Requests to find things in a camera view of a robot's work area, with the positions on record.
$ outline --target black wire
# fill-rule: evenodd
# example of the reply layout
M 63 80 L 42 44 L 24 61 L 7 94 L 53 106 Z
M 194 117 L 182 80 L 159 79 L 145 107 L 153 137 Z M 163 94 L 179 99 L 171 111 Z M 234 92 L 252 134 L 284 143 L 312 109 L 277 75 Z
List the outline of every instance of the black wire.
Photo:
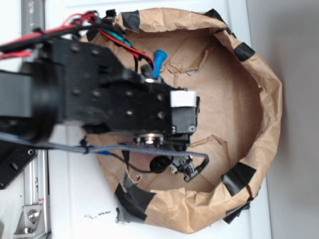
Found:
M 134 57 L 134 62 L 135 62 L 135 72 L 139 71 L 139 59 Z
M 8 52 L 14 52 L 14 51 L 19 51 L 19 50 L 25 50 L 28 48 L 34 48 L 35 44 L 45 42 L 53 37 L 63 36 L 63 35 L 67 35 L 67 34 L 75 34 L 75 33 L 82 31 L 82 30 L 97 29 L 97 28 L 104 28 L 107 30 L 114 31 L 114 27 L 106 25 L 106 24 L 76 26 L 74 28 L 69 28 L 69 29 L 65 29 L 65 30 L 61 30 L 61 31 L 57 31 L 57 32 L 44 33 L 40 36 L 31 38 L 31 39 L 27 39 L 27 40 L 23 40 L 20 42 L 2 45 L 2 46 L 0 46 L 0 52 L 8 53 Z
M 121 157 L 117 156 L 114 153 L 110 153 L 111 156 L 116 157 L 117 159 L 121 160 L 122 162 L 126 163 L 128 166 L 130 166 L 132 169 L 134 169 L 135 171 L 138 171 L 140 173 L 162 173 L 163 170 L 154 170 L 154 171 L 144 171 L 141 169 L 138 169 L 137 167 L 133 166 L 132 164 L 130 164 L 129 162 L 126 162 L 124 159 L 122 159 Z

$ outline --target white wall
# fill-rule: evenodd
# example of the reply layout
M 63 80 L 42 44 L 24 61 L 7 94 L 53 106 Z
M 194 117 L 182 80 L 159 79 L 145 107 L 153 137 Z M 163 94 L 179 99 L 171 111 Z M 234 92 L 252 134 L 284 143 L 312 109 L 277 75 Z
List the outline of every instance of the white wall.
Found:
M 267 177 L 273 239 L 319 238 L 319 1 L 247 0 L 253 48 L 284 85 Z

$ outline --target black tape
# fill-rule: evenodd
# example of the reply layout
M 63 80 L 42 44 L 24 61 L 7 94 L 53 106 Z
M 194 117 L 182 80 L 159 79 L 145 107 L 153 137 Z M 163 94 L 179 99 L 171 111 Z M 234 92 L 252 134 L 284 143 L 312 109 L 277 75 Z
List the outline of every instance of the black tape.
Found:
M 223 20 L 223 18 L 220 16 L 220 14 L 215 10 L 215 9 L 212 9 L 212 10 L 209 10 L 208 12 L 204 13 L 205 16 L 208 16 L 208 17 L 212 17 L 212 18 L 215 18 L 217 20 L 220 20 L 222 21 L 223 23 L 225 23 L 225 21 Z
M 149 193 L 138 188 L 127 175 L 125 175 L 124 187 L 127 193 L 124 192 L 120 184 L 115 191 L 119 206 L 118 219 L 126 222 L 143 223 L 147 217 L 145 211 L 155 193 Z
M 122 186 L 119 184 L 115 191 L 115 199 L 119 206 L 118 220 L 125 222 L 144 223 L 147 215 L 141 212 L 135 205 L 133 205 L 125 197 Z
M 124 187 L 127 191 L 125 198 L 144 213 L 156 193 L 150 193 L 138 188 L 131 182 L 127 175 L 125 175 Z
M 225 23 L 224 19 L 221 17 L 221 15 L 215 9 L 209 10 L 208 12 L 204 13 L 204 15 L 208 16 L 208 17 L 215 18 L 215 19 L 220 20 L 223 23 Z M 236 35 L 230 30 L 229 27 L 226 28 L 226 31 L 228 32 L 228 34 L 230 34 L 236 38 Z
M 234 49 L 234 53 L 239 61 L 246 61 L 255 54 L 255 51 L 251 49 L 251 47 L 249 47 L 245 42 L 242 42 Z
M 140 29 L 140 12 L 139 11 L 131 11 L 131 12 L 123 12 L 123 26 L 127 29 L 139 32 Z
M 221 176 L 221 180 L 230 195 L 234 196 L 248 185 L 255 172 L 256 169 L 238 162 L 229 172 Z
M 223 218 L 223 220 L 228 223 L 231 224 L 231 222 L 236 218 L 240 216 L 240 213 L 242 210 L 248 210 L 250 209 L 250 202 L 244 204 L 243 206 L 240 206 L 238 208 L 235 208 L 233 210 L 230 210 L 228 212 L 226 212 L 226 217 Z

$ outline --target metal bracket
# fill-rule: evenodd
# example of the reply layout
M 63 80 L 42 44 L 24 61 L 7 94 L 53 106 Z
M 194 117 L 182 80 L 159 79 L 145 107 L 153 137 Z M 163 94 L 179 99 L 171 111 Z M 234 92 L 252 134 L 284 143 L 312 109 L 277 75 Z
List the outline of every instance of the metal bracket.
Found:
M 13 234 L 14 239 L 41 238 L 46 235 L 45 221 L 42 205 L 29 205 L 22 207 L 22 214 L 18 227 Z
M 45 0 L 21 0 L 22 35 L 32 33 L 36 27 L 45 29 L 44 7 Z M 46 238 L 51 231 L 46 150 L 39 150 L 38 156 L 24 170 L 24 203 L 26 206 L 22 208 L 13 238 Z

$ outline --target screw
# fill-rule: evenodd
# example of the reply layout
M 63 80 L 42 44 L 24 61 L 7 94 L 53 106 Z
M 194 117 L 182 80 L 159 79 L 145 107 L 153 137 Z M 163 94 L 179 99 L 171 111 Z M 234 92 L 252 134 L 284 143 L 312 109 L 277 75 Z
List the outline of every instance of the screw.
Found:
M 126 111 L 126 115 L 127 116 L 132 116 L 133 115 L 133 111 L 130 111 L 130 110 Z
M 81 94 L 81 89 L 80 89 L 80 87 L 78 87 L 78 86 L 73 87 L 72 93 L 73 93 L 75 96 L 78 96 L 79 94 Z
M 92 91 L 92 95 L 96 98 L 100 98 L 101 97 L 101 93 L 98 90 L 93 90 Z
M 161 119 L 161 120 L 164 119 L 165 118 L 165 114 L 162 111 L 158 112 L 158 118 Z
M 188 130 L 189 130 L 190 132 L 195 132 L 196 127 L 193 126 L 193 125 L 191 125 L 191 126 L 188 128 Z
M 164 95 L 163 94 L 158 94 L 157 99 L 159 101 L 163 101 L 164 100 Z
M 93 56 L 98 56 L 99 55 L 99 51 L 97 49 L 93 49 L 92 50 L 92 55 Z
M 39 212 L 37 210 L 31 210 L 28 212 L 28 217 L 32 222 L 35 222 L 39 217 Z
M 22 233 L 28 234 L 30 232 L 31 232 L 30 227 L 22 228 Z
M 125 95 L 126 95 L 127 97 L 132 97 L 132 96 L 133 96 L 133 91 L 127 90 L 127 91 L 125 92 Z
M 79 51 L 80 51 L 80 47 L 79 47 L 79 45 L 76 44 L 76 43 L 72 43 L 71 46 L 70 46 L 70 48 L 71 48 L 71 50 L 72 50 L 73 52 L 79 52 Z

